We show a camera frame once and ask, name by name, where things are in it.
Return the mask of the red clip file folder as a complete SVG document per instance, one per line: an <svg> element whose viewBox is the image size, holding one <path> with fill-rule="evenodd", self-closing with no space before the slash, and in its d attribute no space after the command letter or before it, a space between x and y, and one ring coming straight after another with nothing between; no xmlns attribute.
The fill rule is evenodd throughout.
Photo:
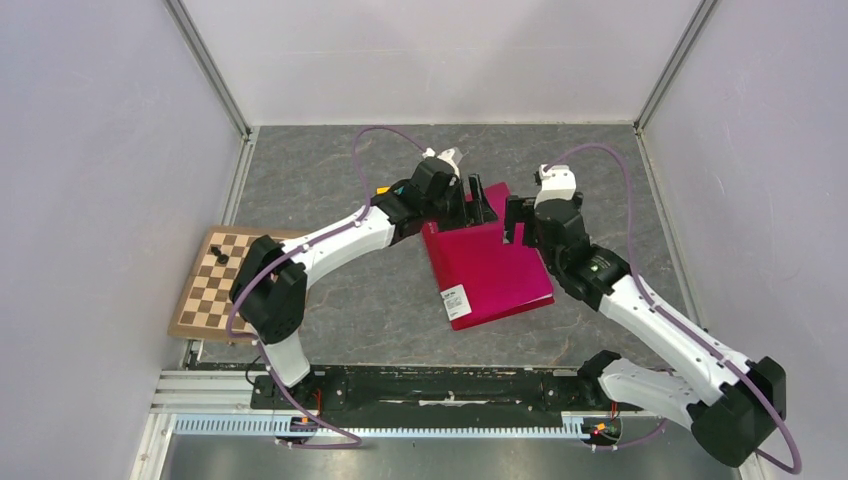
<svg viewBox="0 0 848 480"><path fill-rule="evenodd" d="M441 232L422 229L423 244L449 325L461 331L555 302L538 252L503 241L504 221Z"/></svg>

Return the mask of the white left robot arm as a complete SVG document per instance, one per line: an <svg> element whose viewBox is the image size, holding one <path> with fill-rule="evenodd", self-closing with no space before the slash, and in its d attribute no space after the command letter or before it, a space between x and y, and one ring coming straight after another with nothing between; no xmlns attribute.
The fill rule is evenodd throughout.
<svg viewBox="0 0 848 480"><path fill-rule="evenodd" d="M231 312L250 326L247 336L276 381L276 396L291 408L312 399L311 365L299 329L315 283L354 259L419 234L429 223L451 231L497 218L478 175L463 180L453 163L429 156L410 178L340 221L282 242L268 235L253 241L230 289Z"/></svg>

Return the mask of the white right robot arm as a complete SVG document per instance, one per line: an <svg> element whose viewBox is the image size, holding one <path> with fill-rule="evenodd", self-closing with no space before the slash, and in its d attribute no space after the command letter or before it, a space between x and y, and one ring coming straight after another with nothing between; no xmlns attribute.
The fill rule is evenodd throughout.
<svg viewBox="0 0 848 480"><path fill-rule="evenodd" d="M603 350L578 374L580 400L591 408L610 401L658 414L691 432L715 460L741 466L751 455L767 455L762 444L779 432L797 474L800 452L786 423L786 373L775 360L752 361L711 337L650 289L625 259L590 239L582 197L536 202L506 200L504 239L536 249L548 271L572 298L622 326L670 367L664 373L640 367Z"/></svg>

